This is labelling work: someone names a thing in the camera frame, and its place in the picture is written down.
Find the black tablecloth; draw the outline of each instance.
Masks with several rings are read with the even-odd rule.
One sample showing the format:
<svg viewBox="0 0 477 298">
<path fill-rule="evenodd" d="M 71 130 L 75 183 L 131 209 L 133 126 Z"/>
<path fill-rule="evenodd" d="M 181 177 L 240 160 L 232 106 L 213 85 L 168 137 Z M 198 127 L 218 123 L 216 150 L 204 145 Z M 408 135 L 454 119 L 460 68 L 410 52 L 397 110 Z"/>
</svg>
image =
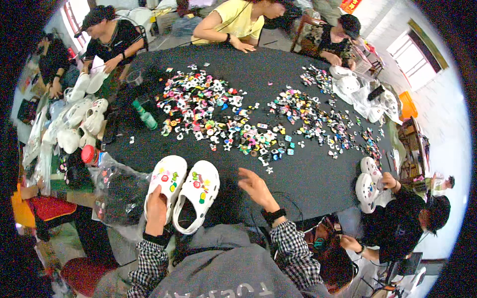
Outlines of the black tablecloth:
<svg viewBox="0 0 477 298">
<path fill-rule="evenodd" d="M 206 62 L 209 62 L 210 66 L 203 67 Z M 242 105 L 244 108 L 255 102 L 259 102 L 261 108 L 266 107 L 267 103 L 275 99 L 289 85 L 310 96 L 318 96 L 322 110 L 329 112 L 334 109 L 343 113 L 349 110 L 350 118 L 354 120 L 358 115 L 352 106 L 340 99 L 334 108 L 325 104 L 325 101 L 331 98 L 329 95 L 320 93 L 316 85 L 302 84 L 300 75 L 305 72 L 303 66 L 308 67 L 313 64 L 317 68 L 326 69 L 326 64 L 312 58 L 268 48 L 258 48 L 255 52 L 245 54 L 235 49 L 207 45 L 141 54 L 135 59 L 131 68 L 143 69 L 145 83 L 136 90 L 123 91 L 117 100 L 126 103 L 126 106 L 136 98 L 141 101 L 151 99 L 154 102 L 153 97 L 157 92 L 162 94 L 160 86 L 163 82 L 152 79 L 148 83 L 148 78 L 154 78 L 154 73 L 164 72 L 168 67 L 173 67 L 173 72 L 181 70 L 187 73 L 191 71 L 187 66 L 193 63 L 198 66 L 198 70 L 205 69 L 207 74 L 211 74 L 214 78 L 219 77 L 229 81 L 230 87 L 246 91 L 248 94 L 244 95 Z M 289 217 L 293 220 L 301 220 L 299 209 L 302 211 L 303 218 L 308 219 L 355 205 L 357 200 L 354 181 L 360 173 L 360 160 L 364 157 L 361 151 L 344 150 L 343 154 L 339 154 L 338 159 L 334 160 L 328 155 L 330 148 L 326 142 L 320 147 L 316 140 L 305 140 L 303 135 L 292 135 L 293 130 L 301 127 L 301 120 L 292 126 L 286 117 L 275 118 L 272 114 L 267 116 L 261 108 L 252 112 L 250 124 L 266 123 L 269 128 L 272 128 L 277 123 L 283 123 L 286 134 L 292 136 L 292 142 L 296 144 L 299 141 L 305 141 L 304 148 L 296 145 L 293 156 L 284 154 L 282 160 L 271 161 L 269 165 L 273 167 L 271 174 L 266 172 L 267 167 L 263 166 L 257 157 L 244 155 L 235 147 L 230 151 L 224 151 L 220 144 L 217 151 L 213 152 L 208 141 L 196 141 L 193 134 L 186 135 L 181 141 L 176 139 L 177 134 L 174 132 L 167 137 L 162 136 L 161 122 L 166 118 L 162 111 L 153 112 L 159 123 L 159 128 L 154 131 L 148 130 L 144 125 L 139 127 L 128 125 L 131 121 L 124 120 L 124 136 L 118 137 L 106 149 L 117 161 L 140 172 L 151 172 L 161 158 L 171 154 L 184 157 L 189 169 L 201 159 L 212 162 L 220 174 L 220 192 L 207 218 L 218 219 L 221 222 L 245 220 L 247 223 L 252 223 L 251 210 L 255 221 L 263 224 L 259 208 L 256 204 L 250 204 L 249 198 L 237 187 L 238 167 L 254 171 L 265 180 L 271 192 L 280 192 L 276 195 L 277 200 L 287 209 Z M 223 115 L 224 112 L 232 115 L 231 107 L 219 115 Z M 367 120 L 362 120 L 362 125 L 364 128 L 372 128 L 375 137 L 379 135 L 377 125 Z M 355 125 L 348 131 L 360 129 Z M 135 137 L 133 144 L 129 144 L 131 136 Z M 389 139 L 384 137 L 381 139 L 380 149 L 389 151 L 391 148 Z M 356 140 L 359 144 L 364 142 L 360 135 L 356 136 Z M 390 171 L 385 154 L 383 154 L 382 167 L 383 171 Z"/>
</svg>

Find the red decoration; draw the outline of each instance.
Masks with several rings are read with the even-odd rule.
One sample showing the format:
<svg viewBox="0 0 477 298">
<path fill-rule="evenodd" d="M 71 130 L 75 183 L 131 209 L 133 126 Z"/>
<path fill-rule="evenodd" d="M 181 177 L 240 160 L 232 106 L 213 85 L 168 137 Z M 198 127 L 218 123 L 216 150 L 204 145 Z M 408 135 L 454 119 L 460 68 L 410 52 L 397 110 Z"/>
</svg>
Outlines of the red decoration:
<svg viewBox="0 0 477 298">
<path fill-rule="evenodd" d="M 343 0 L 340 7 L 346 13 L 352 14 L 361 1 L 362 0 Z"/>
</svg>

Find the green bottle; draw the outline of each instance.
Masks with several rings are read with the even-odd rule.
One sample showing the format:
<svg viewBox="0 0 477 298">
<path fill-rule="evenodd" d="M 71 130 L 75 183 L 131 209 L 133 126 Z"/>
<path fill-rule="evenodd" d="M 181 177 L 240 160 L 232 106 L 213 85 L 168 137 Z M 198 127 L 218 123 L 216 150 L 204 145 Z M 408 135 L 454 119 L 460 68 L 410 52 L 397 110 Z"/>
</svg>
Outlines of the green bottle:
<svg viewBox="0 0 477 298">
<path fill-rule="evenodd" d="M 146 124 L 147 128 L 154 130 L 157 128 L 157 122 L 151 113 L 146 112 L 146 110 L 141 106 L 138 101 L 133 101 L 133 107 L 136 108 L 136 111 L 141 116 L 141 120 Z"/>
</svg>

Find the orange shirt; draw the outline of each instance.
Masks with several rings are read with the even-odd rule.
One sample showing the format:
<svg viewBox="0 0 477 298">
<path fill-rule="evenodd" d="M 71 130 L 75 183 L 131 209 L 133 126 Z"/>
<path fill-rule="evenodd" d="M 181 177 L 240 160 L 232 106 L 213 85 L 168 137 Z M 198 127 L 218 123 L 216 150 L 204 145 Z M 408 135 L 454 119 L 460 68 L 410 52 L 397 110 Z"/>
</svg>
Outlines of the orange shirt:
<svg viewBox="0 0 477 298">
<path fill-rule="evenodd" d="M 21 199 L 21 186 L 17 184 L 17 191 L 11 196 L 11 205 L 15 215 L 15 222 L 22 226 L 35 227 L 35 216 L 31 212 L 30 206 Z"/>
</svg>

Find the red bottle cap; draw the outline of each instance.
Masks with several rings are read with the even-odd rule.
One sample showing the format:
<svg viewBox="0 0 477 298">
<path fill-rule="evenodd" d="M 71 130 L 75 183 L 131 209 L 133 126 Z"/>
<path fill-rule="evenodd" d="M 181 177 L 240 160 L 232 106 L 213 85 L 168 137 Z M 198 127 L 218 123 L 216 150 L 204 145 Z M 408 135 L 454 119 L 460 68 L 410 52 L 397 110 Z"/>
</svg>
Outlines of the red bottle cap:
<svg viewBox="0 0 477 298">
<path fill-rule="evenodd" d="M 81 159 L 85 164 L 89 164 L 94 158 L 94 147 L 91 145 L 86 145 L 81 151 Z"/>
</svg>

